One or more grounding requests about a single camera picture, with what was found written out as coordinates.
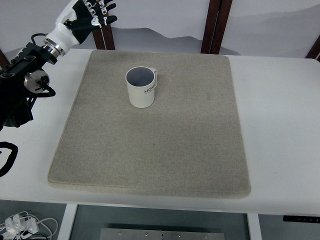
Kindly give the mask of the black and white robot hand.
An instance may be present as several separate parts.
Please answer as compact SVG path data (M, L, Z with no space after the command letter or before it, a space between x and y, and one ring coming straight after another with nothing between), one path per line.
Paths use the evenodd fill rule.
M55 57L64 56L81 45L91 32L117 20L109 11L116 7L112 0L72 0L55 21L55 28L44 39L43 48Z

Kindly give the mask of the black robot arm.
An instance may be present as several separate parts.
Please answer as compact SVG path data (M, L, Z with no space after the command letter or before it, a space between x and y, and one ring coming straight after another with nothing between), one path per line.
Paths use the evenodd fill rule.
M0 128L20 127L33 120L32 108L38 98L56 95L49 86L50 78L42 69L45 63L54 65L59 52L52 46L38 46L35 33L29 42L0 70Z

